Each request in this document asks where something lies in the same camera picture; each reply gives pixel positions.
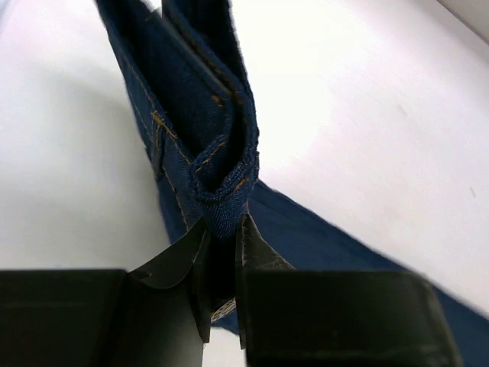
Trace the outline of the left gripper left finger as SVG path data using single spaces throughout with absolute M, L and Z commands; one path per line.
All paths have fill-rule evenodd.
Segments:
M 209 341 L 204 221 L 141 267 L 1 273 L 3 366 L 199 366 Z

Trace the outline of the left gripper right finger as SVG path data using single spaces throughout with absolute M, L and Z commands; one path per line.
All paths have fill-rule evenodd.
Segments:
M 249 366 L 460 366 L 432 287 L 405 271 L 299 271 L 254 220 L 236 235 L 239 336 Z

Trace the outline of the dark blue denim trousers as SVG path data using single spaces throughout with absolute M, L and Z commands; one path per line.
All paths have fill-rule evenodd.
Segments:
M 239 335 L 235 252 L 246 215 L 296 270 L 411 273 L 260 181 L 254 98 L 227 1 L 165 1 L 160 11 L 142 1 L 96 6 L 152 165 L 172 244 L 199 220 L 209 231 L 210 327 Z M 486 366 L 487 318 L 431 287 L 460 366 Z

